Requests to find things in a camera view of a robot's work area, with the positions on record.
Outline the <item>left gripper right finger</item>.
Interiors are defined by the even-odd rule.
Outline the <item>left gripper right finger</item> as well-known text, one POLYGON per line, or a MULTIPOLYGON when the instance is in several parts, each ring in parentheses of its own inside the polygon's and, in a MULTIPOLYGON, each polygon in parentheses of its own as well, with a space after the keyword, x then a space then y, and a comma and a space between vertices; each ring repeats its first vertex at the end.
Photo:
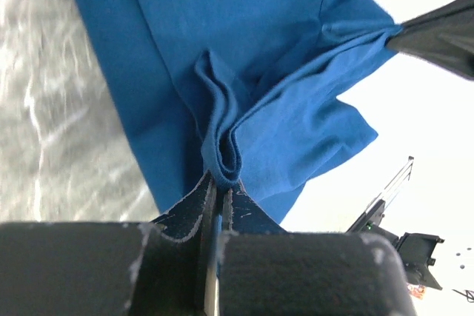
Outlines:
POLYGON ((221 315, 414 315, 401 259, 368 233, 289 233, 242 186, 223 197, 221 315))

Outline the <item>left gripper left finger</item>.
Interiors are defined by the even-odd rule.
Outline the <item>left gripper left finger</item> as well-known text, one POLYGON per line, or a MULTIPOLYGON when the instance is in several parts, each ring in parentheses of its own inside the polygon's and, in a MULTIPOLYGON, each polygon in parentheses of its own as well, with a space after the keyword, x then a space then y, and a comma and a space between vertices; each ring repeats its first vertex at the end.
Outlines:
POLYGON ((1 225, 3 315, 213 315, 215 182, 151 222, 1 225))

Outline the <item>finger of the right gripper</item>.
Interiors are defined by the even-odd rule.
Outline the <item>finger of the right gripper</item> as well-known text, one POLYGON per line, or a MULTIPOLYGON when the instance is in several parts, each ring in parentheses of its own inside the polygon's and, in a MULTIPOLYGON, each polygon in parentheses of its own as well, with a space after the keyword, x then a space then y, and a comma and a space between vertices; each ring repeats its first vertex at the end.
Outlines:
POLYGON ((406 21, 386 47, 473 80, 473 0, 455 0, 406 21))

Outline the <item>blue printed t-shirt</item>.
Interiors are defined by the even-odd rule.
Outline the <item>blue printed t-shirt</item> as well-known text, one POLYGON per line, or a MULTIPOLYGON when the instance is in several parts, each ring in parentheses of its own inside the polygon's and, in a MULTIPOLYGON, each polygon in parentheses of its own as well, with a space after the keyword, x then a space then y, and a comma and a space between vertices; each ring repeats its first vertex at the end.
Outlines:
POLYGON ((277 223, 376 139, 340 94, 392 56, 373 0, 76 0, 161 212, 209 172, 277 223))

